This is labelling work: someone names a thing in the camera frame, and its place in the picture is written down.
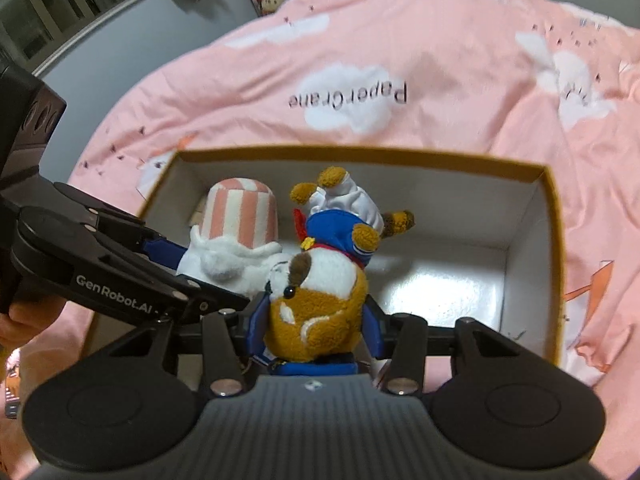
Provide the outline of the person's left hand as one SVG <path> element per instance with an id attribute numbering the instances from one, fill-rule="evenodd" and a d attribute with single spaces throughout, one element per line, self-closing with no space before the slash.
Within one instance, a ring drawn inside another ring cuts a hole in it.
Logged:
<path id="1" fill-rule="evenodd" d="M 1 315 L 1 345 L 14 350 L 46 330 L 60 316 L 66 300 L 58 295 L 21 292 Z"/>

